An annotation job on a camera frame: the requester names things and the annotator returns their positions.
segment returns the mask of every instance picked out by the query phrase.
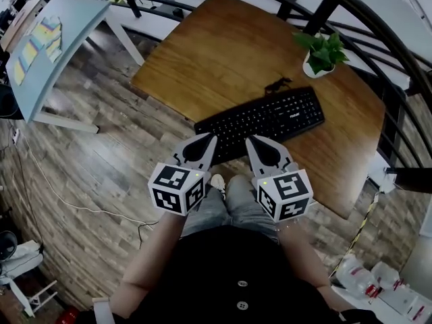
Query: bottle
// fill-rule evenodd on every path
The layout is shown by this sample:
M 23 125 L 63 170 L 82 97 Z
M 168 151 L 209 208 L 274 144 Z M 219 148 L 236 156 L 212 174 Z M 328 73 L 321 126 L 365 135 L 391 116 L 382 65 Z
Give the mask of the bottle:
M 381 261 L 372 268 L 371 273 L 384 290 L 396 290 L 403 283 L 399 273 Z
M 360 300 L 376 298 L 380 292 L 378 281 L 353 254 L 342 259 L 336 277 L 351 295 Z

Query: black keyboard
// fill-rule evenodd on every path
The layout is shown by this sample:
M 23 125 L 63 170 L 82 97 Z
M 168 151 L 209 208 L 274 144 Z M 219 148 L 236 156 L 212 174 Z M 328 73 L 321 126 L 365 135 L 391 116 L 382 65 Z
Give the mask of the black keyboard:
M 324 114 L 311 87 L 273 93 L 222 111 L 194 126 L 196 134 L 217 135 L 212 164 L 247 155 L 244 140 L 252 134 L 283 142 L 324 122 Z

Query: white pot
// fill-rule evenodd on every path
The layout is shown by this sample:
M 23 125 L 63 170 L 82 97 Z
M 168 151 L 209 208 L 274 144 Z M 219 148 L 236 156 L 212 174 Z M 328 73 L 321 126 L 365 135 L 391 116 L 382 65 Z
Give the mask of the white pot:
M 335 70 L 335 66 L 333 66 L 333 69 L 331 71 L 320 71 L 317 74 L 315 74 L 314 71 L 312 71 L 311 65 L 309 65 L 307 63 L 307 61 L 309 60 L 310 56 L 311 56 L 311 52 L 308 52 L 308 55 L 306 55 L 306 59 L 304 59 L 304 62 L 303 62 L 303 71 L 304 71 L 304 73 L 308 77 L 310 77 L 310 78 L 319 78 L 319 77 L 322 77 L 325 74 L 333 72 Z

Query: white table leg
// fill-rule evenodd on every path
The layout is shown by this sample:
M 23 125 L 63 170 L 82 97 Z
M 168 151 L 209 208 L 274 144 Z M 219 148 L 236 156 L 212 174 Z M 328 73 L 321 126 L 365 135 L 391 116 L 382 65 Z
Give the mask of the white table leg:
M 27 313 L 29 317 L 34 317 L 34 313 L 32 310 L 32 305 L 30 305 L 30 302 L 28 301 L 27 297 L 23 294 L 21 289 L 16 285 L 16 283 L 11 280 L 9 282 L 9 286 L 11 288 L 11 291 L 15 294 L 16 298 L 21 302 L 22 306 L 24 307 L 24 311 Z
M 129 54 L 134 58 L 135 62 L 139 66 L 141 66 L 144 63 L 144 58 L 141 56 L 140 52 L 135 47 L 134 43 L 132 43 L 128 34 L 126 34 L 126 31 L 123 29 L 120 23 L 115 19 L 115 16 L 111 11 L 107 11 L 107 14 L 105 15 L 105 21 L 107 22 L 108 26 L 112 29 L 114 34 L 118 37 L 118 39 L 123 44 L 123 46 L 126 48 L 126 50 L 129 52 Z
M 97 133 L 99 131 L 99 127 L 97 127 L 96 125 L 85 124 L 81 121 L 68 119 L 67 117 L 61 117 L 50 113 L 45 113 L 44 111 L 37 113 L 33 120 L 36 122 L 43 122 L 44 124 L 51 124 L 84 132 Z

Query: potted plant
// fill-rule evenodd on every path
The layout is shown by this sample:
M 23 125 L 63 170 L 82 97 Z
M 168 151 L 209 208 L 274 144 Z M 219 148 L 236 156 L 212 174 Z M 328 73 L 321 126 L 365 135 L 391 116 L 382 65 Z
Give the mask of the potted plant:
M 309 50 L 303 63 L 304 73 L 311 78 L 319 78 L 335 69 L 337 63 L 345 62 L 344 44 L 336 32 L 328 39 L 322 34 L 311 36 L 303 32 L 294 33 L 296 41 Z

